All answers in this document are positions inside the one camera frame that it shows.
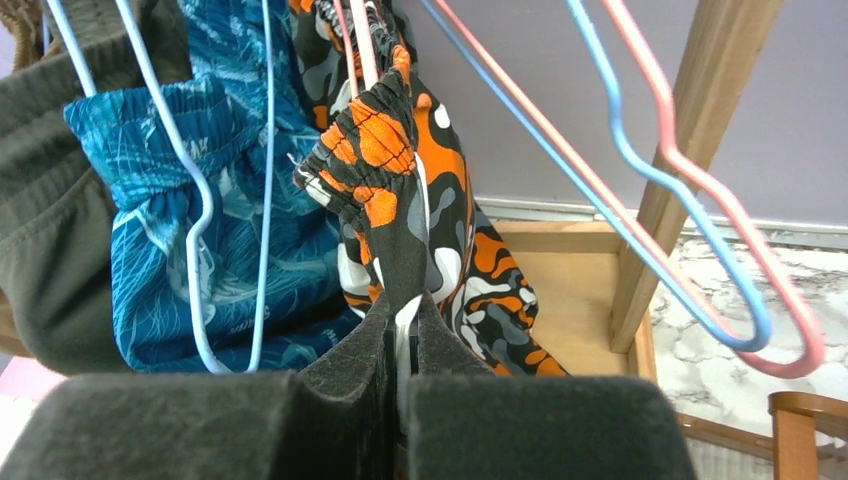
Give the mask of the pink wire hanger taken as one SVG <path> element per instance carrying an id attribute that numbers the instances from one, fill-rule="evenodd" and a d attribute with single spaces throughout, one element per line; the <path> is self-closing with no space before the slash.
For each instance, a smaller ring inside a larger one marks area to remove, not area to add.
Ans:
<path id="1" fill-rule="evenodd" d="M 355 73 L 354 49 L 350 38 L 345 8 L 340 0 L 333 0 L 336 17 L 339 20 L 340 30 L 345 48 L 346 64 L 349 74 L 349 90 L 352 98 L 359 94 L 359 82 Z M 364 0 L 351 0 L 349 11 L 354 24 L 353 31 L 359 52 L 360 70 L 365 89 L 370 89 L 379 80 L 379 70 L 376 63 L 376 55 L 372 43 L 371 29 L 368 20 L 366 2 Z"/>

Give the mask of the orange camouflage shorts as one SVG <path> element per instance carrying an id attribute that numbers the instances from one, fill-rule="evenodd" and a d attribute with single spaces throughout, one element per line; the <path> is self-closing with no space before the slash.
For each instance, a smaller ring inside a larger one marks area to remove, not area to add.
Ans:
<path id="1" fill-rule="evenodd" d="M 359 314 L 385 299 L 408 345 L 420 303 L 501 375 L 561 376 L 532 336 L 537 296 L 476 204 L 445 106 L 416 72 L 404 18 L 388 1 L 366 2 L 379 80 L 365 89 L 349 11 L 359 94 L 351 97 L 333 1 L 290 5 L 295 51 L 321 137 L 294 181 L 341 223 L 343 295 Z"/>

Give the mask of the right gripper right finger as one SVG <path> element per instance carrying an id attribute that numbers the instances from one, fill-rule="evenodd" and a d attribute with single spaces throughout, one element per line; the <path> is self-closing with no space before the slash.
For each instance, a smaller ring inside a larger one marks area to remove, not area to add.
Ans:
<path id="1" fill-rule="evenodd" d="M 407 387 L 410 479 L 692 479 L 677 417 L 634 376 L 503 377 L 418 313 L 419 371 Z"/>

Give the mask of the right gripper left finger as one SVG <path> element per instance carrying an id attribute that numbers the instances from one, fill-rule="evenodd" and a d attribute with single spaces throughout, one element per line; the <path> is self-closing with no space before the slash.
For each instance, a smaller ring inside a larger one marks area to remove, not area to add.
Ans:
<path id="1" fill-rule="evenodd" d="M 97 374 L 60 384 L 5 479 L 388 479 L 388 304 L 306 369 Z"/>

